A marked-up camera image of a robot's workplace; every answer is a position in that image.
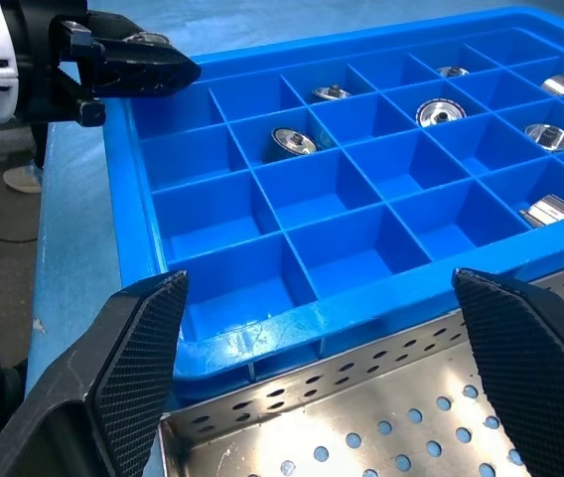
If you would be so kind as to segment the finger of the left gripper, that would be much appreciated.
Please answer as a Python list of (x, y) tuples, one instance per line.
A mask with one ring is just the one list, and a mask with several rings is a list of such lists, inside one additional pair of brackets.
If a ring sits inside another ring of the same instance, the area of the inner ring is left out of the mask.
[(81, 83), (98, 97), (168, 96), (201, 73), (198, 64), (169, 45), (96, 42), (81, 59)]
[(88, 11), (86, 20), (86, 28), (94, 39), (143, 43), (143, 30), (127, 17), (102, 11)]

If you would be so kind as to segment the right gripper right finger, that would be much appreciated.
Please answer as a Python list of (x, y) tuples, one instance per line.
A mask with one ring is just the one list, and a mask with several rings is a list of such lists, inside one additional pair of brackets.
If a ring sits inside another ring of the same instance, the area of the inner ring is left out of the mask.
[(564, 299), (469, 268), (452, 285), (483, 389), (532, 476), (564, 476)]

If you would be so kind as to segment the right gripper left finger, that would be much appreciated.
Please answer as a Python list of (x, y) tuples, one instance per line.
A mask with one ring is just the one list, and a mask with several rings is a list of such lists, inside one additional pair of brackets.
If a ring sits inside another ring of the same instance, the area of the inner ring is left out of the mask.
[(0, 476), (140, 476), (170, 392), (189, 277), (111, 295), (0, 432)]

